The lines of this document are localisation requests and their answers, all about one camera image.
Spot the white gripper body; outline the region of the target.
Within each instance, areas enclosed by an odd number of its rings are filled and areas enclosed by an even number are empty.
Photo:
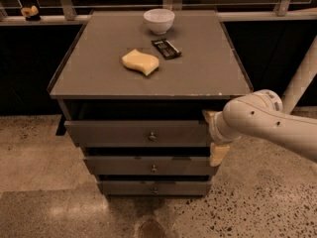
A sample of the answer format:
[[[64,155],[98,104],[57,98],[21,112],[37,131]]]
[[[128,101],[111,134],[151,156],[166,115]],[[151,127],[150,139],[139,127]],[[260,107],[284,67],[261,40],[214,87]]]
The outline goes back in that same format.
[[[209,133],[217,145],[231,144],[242,137],[241,133],[225,122],[221,112],[216,112],[209,118]]]

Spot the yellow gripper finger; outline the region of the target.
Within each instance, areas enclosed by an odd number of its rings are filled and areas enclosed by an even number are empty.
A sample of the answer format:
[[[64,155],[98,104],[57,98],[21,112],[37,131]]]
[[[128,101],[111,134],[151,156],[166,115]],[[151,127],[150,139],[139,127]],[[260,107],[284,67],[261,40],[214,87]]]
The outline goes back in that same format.
[[[215,143],[212,143],[210,145],[210,166],[218,167],[228,154],[229,150],[229,145],[216,145]]]
[[[207,123],[210,123],[211,119],[214,117],[216,114],[216,111],[213,110],[203,110],[202,114],[204,116],[204,119]]]

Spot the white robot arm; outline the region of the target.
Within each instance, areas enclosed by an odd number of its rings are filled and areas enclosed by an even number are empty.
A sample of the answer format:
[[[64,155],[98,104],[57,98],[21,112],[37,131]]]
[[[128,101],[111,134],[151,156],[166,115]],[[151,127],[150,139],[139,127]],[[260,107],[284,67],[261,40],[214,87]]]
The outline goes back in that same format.
[[[229,101],[222,111],[203,112],[212,139],[210,165],[219,166],[230,144],[249,135],[275,143],[317,162],[317,120],[291,111],[317,74],[317,38],[284,93],[263,89]]]

